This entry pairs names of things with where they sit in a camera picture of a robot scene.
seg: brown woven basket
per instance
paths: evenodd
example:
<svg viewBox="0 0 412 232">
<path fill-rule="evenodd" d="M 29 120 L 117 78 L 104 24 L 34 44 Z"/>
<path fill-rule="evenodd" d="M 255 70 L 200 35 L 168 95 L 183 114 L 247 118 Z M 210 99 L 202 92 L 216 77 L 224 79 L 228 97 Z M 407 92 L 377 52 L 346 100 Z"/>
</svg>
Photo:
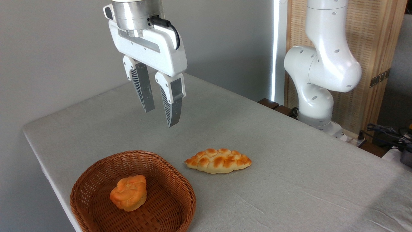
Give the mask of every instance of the brown woven basket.
<svg viewBox="0 0 412 232">
<path fill-rule="evenodd" d="M 137 210 L 118 209 L 109 199 L 117 182 L 144 175 L 147 200 Z M 70 194 L 72 211 L 83 231 L 183 232 L 196 208 L 192 186 L 171 164 L 145 151 L 127 151 L 90 166 Z"/>
</svg>

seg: round bread roll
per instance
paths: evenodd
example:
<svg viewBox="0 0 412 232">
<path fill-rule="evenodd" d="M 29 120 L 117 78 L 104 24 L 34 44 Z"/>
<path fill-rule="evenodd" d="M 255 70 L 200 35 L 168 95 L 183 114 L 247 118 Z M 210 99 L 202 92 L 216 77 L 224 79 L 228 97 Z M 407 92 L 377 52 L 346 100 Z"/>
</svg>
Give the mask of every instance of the round bread roll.
<svg viewBox="0 0 412 232">
<path fill-rule="evenodd" d="M 238 151 L 230 151 L 226 148 L 219 150 L 209 148 L 187 159 L 185 164 L 189 168 L 216 174 L 247 168 L 252 164 L 252 161 Z"/>
<path fill-rule="evenodd" d="M 126 177 L 110 192 L 110 200 L 127 212 L 136 210 L 146 201 L 146 178 L 143 175 Z"/>
</svg>

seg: robotic arm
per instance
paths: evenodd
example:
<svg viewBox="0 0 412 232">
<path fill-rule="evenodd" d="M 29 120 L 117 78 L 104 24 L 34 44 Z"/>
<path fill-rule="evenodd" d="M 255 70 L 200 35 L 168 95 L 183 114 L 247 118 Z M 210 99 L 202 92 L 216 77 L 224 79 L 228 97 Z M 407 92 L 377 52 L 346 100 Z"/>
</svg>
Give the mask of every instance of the robotic arm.
<svg viewBox="0 0 412 232">
<path fill-rule="evenodd" d="M 297 89 L 299 121 L 338 138 L 342 128 L 332 122 L 328 90 L 351 91 L 362 75 L 346 42 L 347 4 L 348 0 L 308 0 L 306 34 L 315 47 L 292 47 L 284 61 Z"/>
<path fill-rule="evenodd" d="M 158 70 L 155 79 L 162 92 L 168 126 L 175 125 L 186 96 L 182 72 L 187 60 L 180 34 L 163 19 L 162 0 L 112 0 L 103 11 L 143 109 L 149 112 L 155 108 L 147 72 L 150 66 Z"/>
</svg>

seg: gray wall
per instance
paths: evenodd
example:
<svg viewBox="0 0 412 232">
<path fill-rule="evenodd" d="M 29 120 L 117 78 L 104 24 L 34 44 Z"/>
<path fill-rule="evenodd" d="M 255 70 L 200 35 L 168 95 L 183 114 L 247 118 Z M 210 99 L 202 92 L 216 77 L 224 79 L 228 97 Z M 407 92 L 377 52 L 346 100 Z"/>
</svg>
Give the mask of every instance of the gray wall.
<svg viewBox="0 0 412 232">
<path fill-rule="evenodd" d="M 73 231 L 21 128 L 127 82 L 108 0 L 0 0 L 0 231 Z M 165 0 L 188 73 L 269 97 L 271 1 Z"/>
<path fill-rule="evenodd" d="M 402 23 L 378 124 L 394 129 L 412 123 L 412 15 Z"/>
</svg>

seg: gray tablecloth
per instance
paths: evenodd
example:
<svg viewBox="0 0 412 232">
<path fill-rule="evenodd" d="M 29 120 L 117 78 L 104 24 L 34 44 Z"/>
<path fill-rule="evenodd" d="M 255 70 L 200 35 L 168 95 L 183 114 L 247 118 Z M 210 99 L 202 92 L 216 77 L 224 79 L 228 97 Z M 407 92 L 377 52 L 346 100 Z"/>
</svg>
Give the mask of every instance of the gray tablecloth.
<svg viewBox="0 0 412 232">
<path fill-rule="evenodd" d="M 77 178 L 99 159 L 146 150 L 192 184 L 191 232 L 412 231 L 410 172 L 186 74 L 182 116 L 168 128 L 151 81 L 156 109 L 147 114 L 130 83 L 24 127 L 76 230 L 69 195 Z M 238 150 L 253 164 L 216 175 L 185 167 L 207 148 Z"/>
</svg>

